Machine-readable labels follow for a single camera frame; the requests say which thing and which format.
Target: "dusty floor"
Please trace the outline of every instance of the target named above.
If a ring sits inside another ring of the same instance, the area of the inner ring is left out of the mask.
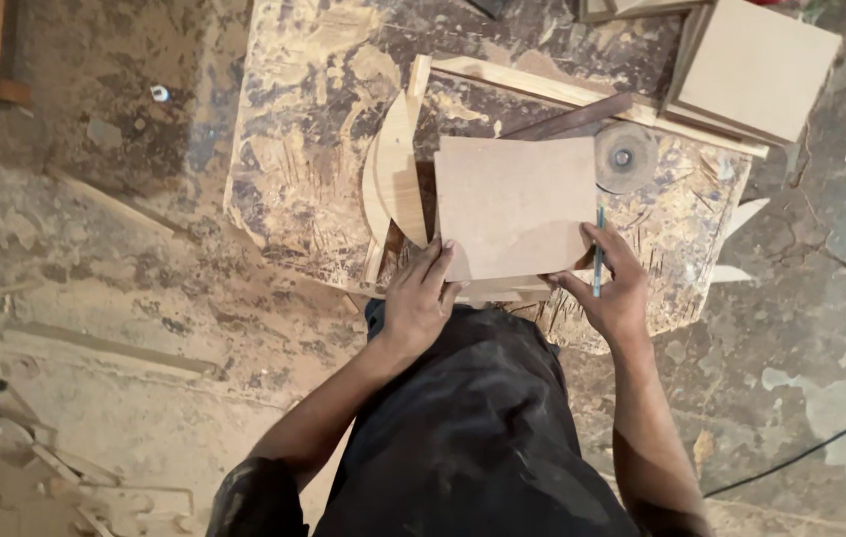
[[[341,293],[275,273],[222,214],[249,15],[235,0],[23,2],[9,69],[33,84],[35,108],[0,105],[0,362],[60,449],[129,484],[191,489],[199,533],[226,471],[365,337]],[[629,23],[613,24],[600,31]],[[846,36],[846,3],[829,3],[819,25]],[[167,102],[151,98],[156,83]],[[757,282],[715,287],[703,322],[656,340],[685,446],[712,439],[695,451],[704,490],[846,426],[846,57],[810,153],[797,189],[783,152],[752,172],[745,198],[771,203],[722,261]],[[45,165],[122,191],[178,232],[127,219]],[[220,373],[184,382],[94,354],[26,352],[3,336],[9,323]],[[562,361],[584,453],[611,474],[610,361]],[[306,491],[310,520],[328,487]],[[710,506],[722,535],[846,535],[846,439]]]

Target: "plywood sheet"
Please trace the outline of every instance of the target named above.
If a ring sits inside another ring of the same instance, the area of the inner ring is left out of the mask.
[[[442,237],[459,248],[447,280],[573,268],[586,250],[579,224],[596,213],[593,140],[477,143],[434,154]]]
[[[835,33],[745,0],[719,0],[677,104],[797,141],[840,42]]]

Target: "wrist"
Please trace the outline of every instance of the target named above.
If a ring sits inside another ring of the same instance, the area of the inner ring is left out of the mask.
[[[417,356],[412,355],[405,345],[384,330],[367,343],[367,347],[354,361],[366,374],[386,383],[406,370],[416,359]]]

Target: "semicircular wood piece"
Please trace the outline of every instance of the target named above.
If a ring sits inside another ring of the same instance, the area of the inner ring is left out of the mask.
[[[376,177],[373,173],[376,167],[376,151],[379,141],[380,139],[377,137],[369,142],[361,189],[363,189],[364,214],[367,215],[369,232],[373,236],[373,239],[376,240],[376,243],[382,245],[387,241],[387,231],[390,229],[390,215],[383,209],[383,202],[380,200],[379,192],[377,192]]]
[[[407,95],[401,91],[377,134],[376,185],[393,222],[415,245],[425,248],[428,241],[414,157],[415,129],[416,125],[410,123]]]

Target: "small white object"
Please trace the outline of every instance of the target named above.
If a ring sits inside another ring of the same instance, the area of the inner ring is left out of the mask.
[[[723,284],[727,282],[748,282],[754,279],[747,272],[740,268],[730,267],[728,265],[716,265],[711,272],[712,284]]]
[[[151,97],[154,98],[155,102],[165,102],[168,100],[168,90],[162,85],[152,86]]]

